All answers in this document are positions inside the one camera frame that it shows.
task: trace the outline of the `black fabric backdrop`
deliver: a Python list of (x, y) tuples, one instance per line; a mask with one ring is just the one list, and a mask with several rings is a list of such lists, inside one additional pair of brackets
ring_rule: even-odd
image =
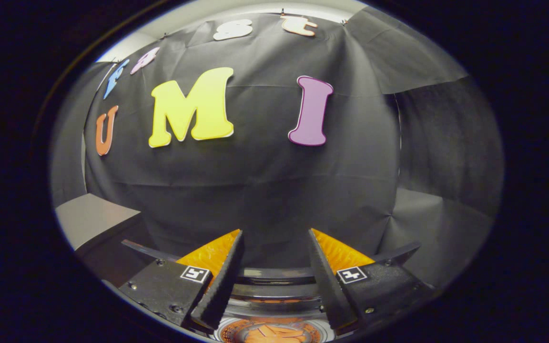
[[(251, 19), (253, 32), (214, 41), (215, 29), (235, 19)], [(315, 37), (286, 32), (274, 13), (240, 15), (186, 28), (129, 56), (115, 89), (102, 100), (105, 81), (90, 107), (88, 191), (142, 211), (165, 252), (183, 255), (240, 228), (244, 265), (308, 266), (304, 236), (313, 227), (366, 254), (419, 240), (409, 268), (446, 284), (478, 251), (497, 211), (503, 156), (488, 103), (445, 52), (374, 9), (346, 26), (309, 19), (318, 24)], [(155, 60), (130, 75), (155, 46)], [(150, 148), (151, 90), (175, 80), (187, 95), (218, 67), (234, 70), (226, 87), (234, 134), (173, 137)], [(323, 146), (287, 139), (298, 120), (301, 75), (334, 87)], [(112, 147), (98, 156), (96, 118), (115, 105)], [(423, 195), (444, 205), (425, 209)]]
[(82, 131), (94, 92), (113, 63), (94, 63), (69, 91), (52, 128), (50, 189), (57, 206), (86, 193), (82, 163)]

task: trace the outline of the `black plastic bracket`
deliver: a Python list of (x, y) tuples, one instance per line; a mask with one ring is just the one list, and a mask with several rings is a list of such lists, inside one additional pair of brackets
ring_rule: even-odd
[(208, 269), (157, 259), (119, 289), (152, 313), (183, 326), (212, 278)]

